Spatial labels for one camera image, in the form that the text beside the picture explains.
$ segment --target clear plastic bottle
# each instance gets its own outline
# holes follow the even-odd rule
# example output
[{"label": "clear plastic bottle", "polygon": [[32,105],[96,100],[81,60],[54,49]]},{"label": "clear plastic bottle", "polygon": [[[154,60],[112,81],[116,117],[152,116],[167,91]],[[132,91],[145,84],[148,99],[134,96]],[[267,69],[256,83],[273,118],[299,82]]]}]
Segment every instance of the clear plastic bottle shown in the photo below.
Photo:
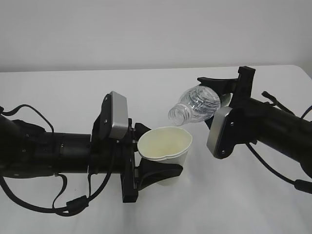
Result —
[{"label": "clear plastic bottle", "polygon": [[229,104],[231,95],[219,97],[211,88],[198,85],[187,90],[168,113],[168,118],[176,126],[197,123],[210,119],[215,112]]}]

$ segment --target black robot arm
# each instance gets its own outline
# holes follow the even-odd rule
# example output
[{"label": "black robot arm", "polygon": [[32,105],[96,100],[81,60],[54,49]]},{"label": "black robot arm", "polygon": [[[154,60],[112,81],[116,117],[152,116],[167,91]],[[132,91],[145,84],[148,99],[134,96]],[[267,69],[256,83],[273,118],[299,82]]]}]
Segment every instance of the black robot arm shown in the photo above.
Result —
[{"label": "black robot arm", "polygon": [[[29,107],[51,127],[51,132],[21,120],[9,120],[20,108]],[[123,202],[136,202],[138,191],[158,181],[179,176],[177,164],[164,164],[141,159],[135,165],[137,141],[150,129],[141,123],[132,127],[126,98],[116,92],[106,95],[92,134],[55,133],[53,126],[35,108],[21,105],[13,111],[0,109],[0,186],[15,203],[33,211],[72,216],[83,211],[105,187],[111,173],[120,174]],[[9,189],[4,177],[33,178],[61,176],[63,190],[67,178],[61,173],[106,173],[98,190],[89,196],[69,201],[63,208],[40,208],[21,201]]]},{"label": "black robot arm", "polygon": [[300,163],[312,178],[312,123],[297,117],[275,97],[263,92],[272,103],[251,98],[255,69],[240,67],[237,79],[198,78],[201,85],[212,88],[221,96],[232,93],[228,107],[219,109],[213,118],[205,121],[210,128],[207,147],[214,157],[228,157],[234,146],[246,144],[252,153],[275,175],[291,183],[296,189],[312,193],[312,183],[292,181],[271,168],[252,148],[250,143],[260,141]]}]

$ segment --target white table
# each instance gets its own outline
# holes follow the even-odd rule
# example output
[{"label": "white table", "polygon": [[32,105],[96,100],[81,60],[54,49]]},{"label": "white table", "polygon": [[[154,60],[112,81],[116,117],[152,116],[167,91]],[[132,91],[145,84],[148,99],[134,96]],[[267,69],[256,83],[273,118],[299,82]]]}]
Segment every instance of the white table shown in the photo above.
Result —
[{"label": "white table", "polygon": [[[266,90],[302,115],[312,104],[312,81],[296,66],[256,66],[252,97],[264,101]],[[236,78],[238,67],[0,73],[0,105],[11,110],[31,104],[56,132],[90,133],[106,93],[127,97],[129,117],[150,128],[170,125],[168,110],[197,77]],[[32,111],[14,118],[48,126]],[[309,234],[312,195],[296,191],[268,172],[248,151],[236,146],[230,157],[213,158],[206,148],[204,123],[184,126],[194,137],[179,181],[154,184],[139,192],[136,203],[123,204],[119,175],[83,213],[70,218],[39,214],[11,202],[0,191],[0,233],[4,234]],[[292,179],[310,180],[295,161],[259,143],[267,162]],[[93,188],[104,175],[93,178]],[[60,178],[7,179],[22,199],[45,207],[61,188]],[[69,175],[69,186],[58,200],[87,193],[86,175]]]}]

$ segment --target paper cup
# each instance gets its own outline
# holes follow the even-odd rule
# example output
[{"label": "paper cup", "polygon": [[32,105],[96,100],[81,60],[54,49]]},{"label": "paper cup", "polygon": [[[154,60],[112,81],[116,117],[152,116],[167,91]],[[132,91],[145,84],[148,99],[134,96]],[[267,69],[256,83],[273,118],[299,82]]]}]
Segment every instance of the paper cup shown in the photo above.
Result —
[{"label": "paper cup", "polygon": [[[177,127],[162,127],[146,132],[138,141],[140,155],[150,161],[172,163],[183,166],[193,137],[186,130]],[[158,182],[171,185],[178,177]]]}]

